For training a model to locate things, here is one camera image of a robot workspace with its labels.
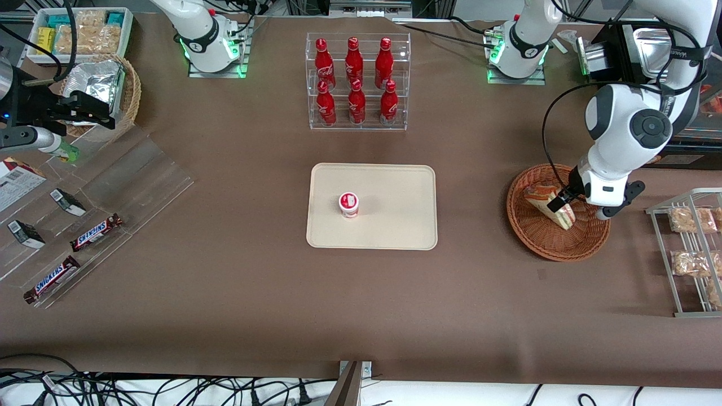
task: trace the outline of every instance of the brown paper tabletop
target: brown paper tabletop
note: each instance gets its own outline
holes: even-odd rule
[[[480,40],[460,25],[424,27]],[[647,190],[613,219],[597,255],[543,260],[512,234],[504,199],[514,176],[545,162],[544,111],[581,81],[571,49],[549,52],[546,86],[488,85],[481,50],[412,31],[408,131],[314,132],[309,31],[406,29],[380,18],[272,19],[253,37],[246,79],[189,79],[168,19],[137,16],[128,54],[143,85],[137,122],[196,183],[50,309],[0,284],[2,353],[52,353],[83,371],[331,377],[353,358],[373,360],[384,379],[721,385],[722,320],[672,317],[643,213],[719,186],[719,172],[639,170],[632,179]],[[552,114],[559,163],[574,165],[591,145],[592,94],[569,95]],[[431,166],[436,248],[311,248],[308,186],[322,162]]]

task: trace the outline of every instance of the coca-cola bottle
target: coca-cola bottle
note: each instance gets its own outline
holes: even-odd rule
[[[326,82],[318,83],[318,96],[316,96],[318,114],[321,116],[321,124],[330,127],[336,122],[336,105],[334,96],[329,93],[329,85]]]
[[[379,89],[386,86],[393,72],[393,55],[391,55],[391,40],[387,37],[381,38],[381,50],[376,56],[376,78],[374,83]]]
[[[396,119],[396,106],[399,97],[396,95],[396,83],[390,79],[386,82],[386,91],[381,95],[381,125],[390,127]]]
[[[353,124],[361,124],[366,119],[366,95],[361,90],[361,81],[356,79],[351,83],[349,94],[349,120]]]
[[[326,40],[323,38],[316,40],[316,72],[318,72],[318,80],[325,82],[329,86],[329,91],[336,87],[334,59],[331,58]]]
[[[363,57],[359,52],[359,39],[349,38],[349,52],[346,54],[346,77],[349,83],[360,80],[363,85]]]

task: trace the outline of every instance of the wicker basket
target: wicker basket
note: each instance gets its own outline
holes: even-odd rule
[[[133,66],[125,58],[121,58],[115,54],[104,54],[96,55],[89,62],[102,62],[107,60],[113,60],[123,65],[126,69],[126,78],[123,82],[123,93],[121,96],[121,111],[123,112],[120,120],[116,122],[116,129],[107,131],[107,136],[102,139],[94,139],[95,141],[112,142],[125,134],[135,122],[136,115],[138,114],[138,108],[140,106],[140,78],[133,69]],[[68,79],[63,80],[61,83],[62,93],[65,90],[65,86],[68,83]],[[93,126],[72,126],[66,124],[68,129],[68,135],[73,137],[80,137],[81,135],[88,132]]]
[[[556,165],[562,179],[572,168]],[[596,218],[597,206],[574,200],[577,220],[563,230],[524,199],[524,189],[534,184],[559,185],[550,165],[537,165],[520,173],[509,187],[506,212],[511,228],[529,249],[552,261],[582,261],[594,255],[609,237],[610,222]]]

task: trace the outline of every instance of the small box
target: small box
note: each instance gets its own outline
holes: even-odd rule
[[[35,227],[30,224],[21,223],[20,221],[13,221],[7,225],[10,232],[15,237],[17,242],[24,246],[41,249],[45,245],[45,241],[40,237],[40,234]]]
[[[44,182],[43,174],[11,157],[0,162],[0,212]]]
[[[78,202],[77,199],[75,199],[75,197],[73,197],[70,193],[66,193],[60,189],[54,189],[50,192],[50,197],[55,200],[55,203],[57,203],[61,209],[73,216],[80,217],[86,212],[85,207],[83,207],[83,205],[80,204],[80,202]]]

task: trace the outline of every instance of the white container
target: white container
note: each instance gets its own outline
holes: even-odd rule
[[[126,7],[74,7],[73,13],[82,10],[104,10],[106,13],[121,12],[123,13],[123,27],[121,27],[121,42],[118,44],[118,51],[116,55],[125,56],[126,49],[128,48],[128,41],[131,37],[131,27],[133,26],[133,13],[130,12]],[[31,43],[38,43],[38,28],[48,26],[48,16],[50,15],[67,15],[68,12],[64,8],[60,9],[40,9],[38,15],[35,16],[32,24],[32,31],[30,31],[30,38],[28,40]],[[56,54],[56,58],[62,63],[67,64],[70,62],[70,54]],[[88,62],[92,59],[95,54],[89,55],[76,55],[75,63],[80,64],[82,62]],[[32,47],[27,47],[27,58],[38,65],[55,65],[53,59],[50,56],[45,55]]]

